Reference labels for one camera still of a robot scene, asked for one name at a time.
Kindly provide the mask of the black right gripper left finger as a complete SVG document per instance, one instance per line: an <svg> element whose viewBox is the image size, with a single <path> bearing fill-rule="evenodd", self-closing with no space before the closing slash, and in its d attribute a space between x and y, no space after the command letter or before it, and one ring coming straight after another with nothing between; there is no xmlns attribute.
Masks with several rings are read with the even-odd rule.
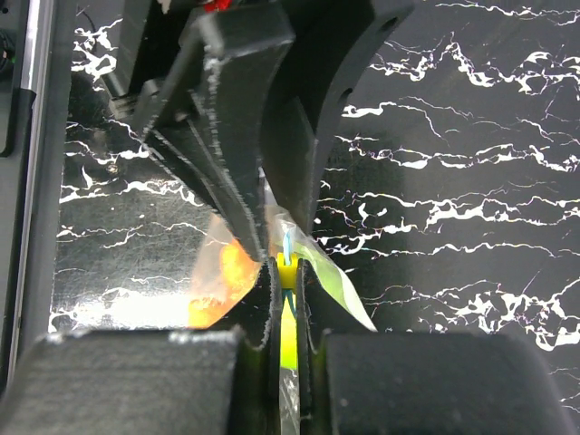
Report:
<svg viewBox="0 0 580 435"><path fill-rule="evenodd" d="M277 434L282 298L274 260L207 330L50 333L1 400L4 434Z"/></svg>

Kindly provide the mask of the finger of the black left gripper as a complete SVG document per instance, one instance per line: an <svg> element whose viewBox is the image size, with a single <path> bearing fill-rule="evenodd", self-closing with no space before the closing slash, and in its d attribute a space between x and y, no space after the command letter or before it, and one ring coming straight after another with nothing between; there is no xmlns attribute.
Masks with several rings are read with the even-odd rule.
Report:
<svg viewBox="0 0 580 435"><path fill-rule="evenodd" d="M250 258L267 256L259 149L267 96L295 39L280 4L197 16L168 74L144 83L133 130L216 210Z"/></svg>
<svg viewBox="0 0 580 435"><path fill-rule="evenodd" d="M412 1L284 1L295 41L266 101L262 167L275 200L311 234L343 109Z"/></svg>

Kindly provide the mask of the orange toy carrot pieces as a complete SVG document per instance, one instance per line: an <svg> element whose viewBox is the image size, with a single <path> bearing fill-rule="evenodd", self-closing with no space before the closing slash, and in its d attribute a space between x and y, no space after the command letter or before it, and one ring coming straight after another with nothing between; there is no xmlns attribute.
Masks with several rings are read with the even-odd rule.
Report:
<svg viewBox="0 0 580 435"><path fill-rule="evenodd" d="M219 321L253 288L261 265L236 240L204 246L191 277L188 327L206 329Z"/></svg>

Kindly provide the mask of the green toy apple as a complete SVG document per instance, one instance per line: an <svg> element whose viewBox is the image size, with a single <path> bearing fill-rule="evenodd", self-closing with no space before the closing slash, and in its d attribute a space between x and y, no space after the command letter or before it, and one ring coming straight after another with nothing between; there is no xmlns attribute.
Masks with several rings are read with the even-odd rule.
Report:
<svg viewBox="0 0 580 435"><path fill-rule="evenodd" d="M296 320L291 309L286 305L281 321L280 364L285 369L296 370L297 358Z"/></svg>

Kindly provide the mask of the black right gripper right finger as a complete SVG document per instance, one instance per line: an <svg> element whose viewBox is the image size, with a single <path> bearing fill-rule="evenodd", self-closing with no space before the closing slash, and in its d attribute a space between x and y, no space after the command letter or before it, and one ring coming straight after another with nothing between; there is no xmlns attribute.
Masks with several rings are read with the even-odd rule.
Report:
<svg viewBox="0 0 580 435"><path fill-rule="evenodd" d="M574 434L541 356L502 334L377 333L300 261L303 434Z"/></svg>

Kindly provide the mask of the clear zip top bag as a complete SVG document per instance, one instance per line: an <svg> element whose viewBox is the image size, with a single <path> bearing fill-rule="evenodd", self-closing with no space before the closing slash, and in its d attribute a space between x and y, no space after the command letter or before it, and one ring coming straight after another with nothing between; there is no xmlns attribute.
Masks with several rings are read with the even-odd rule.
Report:
<svg viewBox="0 0 580 435"><path fill-rule="evenodd" d="M367 330L372 332L376 330L350 278L311 237L299 229L287 210L278 205L268 205L266 223L270 236L269 254L274 258L275 270L281 278L282 312L288 305L296 320L297 269L298 261L303 259L309 261L323 290L338 305ZM213 214L196 259L203 247L212 243L223 245L233 240L236 239L227 228L223 218ZM224 320L235 307L240 306L241 301L220 320ZM280 395L281 432L297 434L299 432L297 369L289 370L281 366Z"/></svg>

